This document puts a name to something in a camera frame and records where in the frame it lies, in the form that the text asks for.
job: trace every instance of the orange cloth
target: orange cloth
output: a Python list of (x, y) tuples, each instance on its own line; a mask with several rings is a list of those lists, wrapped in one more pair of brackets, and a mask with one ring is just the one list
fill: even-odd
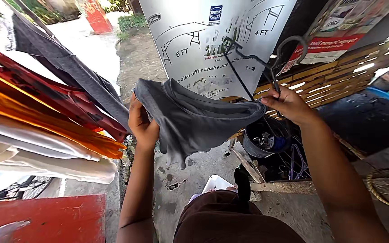
[(65, 115), (5, 84), (0, 77), (0, 115), (66, 137), (112, 159), (122, 158), (126, 147), (109, 137), (75, 124)]

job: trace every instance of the poster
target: poster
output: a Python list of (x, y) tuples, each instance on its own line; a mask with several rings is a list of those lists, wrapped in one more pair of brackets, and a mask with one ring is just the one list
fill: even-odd
[[(250, 100), (224, 51), (229, 37), (245, 55), (268, 61), (296, 0), (140, 0), (168, 78), (212, 99)], [(228, 55), (253, 93), (264, 67), (253, 59)]]
[[(301, 63), (332, 62), (389, 13), (389, 0), (330, 0), (309, 30), (309, 49)], [(282, 72), (296, 64), (303, 47), (297, 46)]]

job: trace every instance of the hand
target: hand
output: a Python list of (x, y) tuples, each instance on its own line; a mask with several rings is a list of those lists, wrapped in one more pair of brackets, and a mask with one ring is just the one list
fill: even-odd
[(155, 120), (149, 121), (147, 110), (134, 96), (134, 93), (130, 100), (128, 126), (138, 141), (137, 147), (154, 149), (156, 141), (159, 139), (160, 127)]
[(321, 120), (316, 112), (293, 90), (280, 86), (280, 95), (272, 89), (265, 93), (263, 95), (264, 98), (261, 99), (264, 105), (278, 110), (286, 118), (299, 126)]

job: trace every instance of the wall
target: wall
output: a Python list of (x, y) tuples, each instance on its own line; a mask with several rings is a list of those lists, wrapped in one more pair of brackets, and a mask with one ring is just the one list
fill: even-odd
[(78, 12), (75, 0), (47, 0), (55, 10), (64, 14), (74, 14)]

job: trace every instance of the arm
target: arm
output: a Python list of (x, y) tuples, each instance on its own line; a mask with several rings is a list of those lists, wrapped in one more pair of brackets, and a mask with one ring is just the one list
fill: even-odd
[(341, 152), (328, 125), (286, 87), (268, 91), (261, 102), (300, 126), (313, 184), (339, 243), (389, 243), (369, 191)]
[(149, 122), (145, 108), (134, 94), (128, 125), (138, 143), (121, 208), (117, 242), (150, 243), (154, 233), (154, 146), (159, 138), (159, 125), (154, 120)]

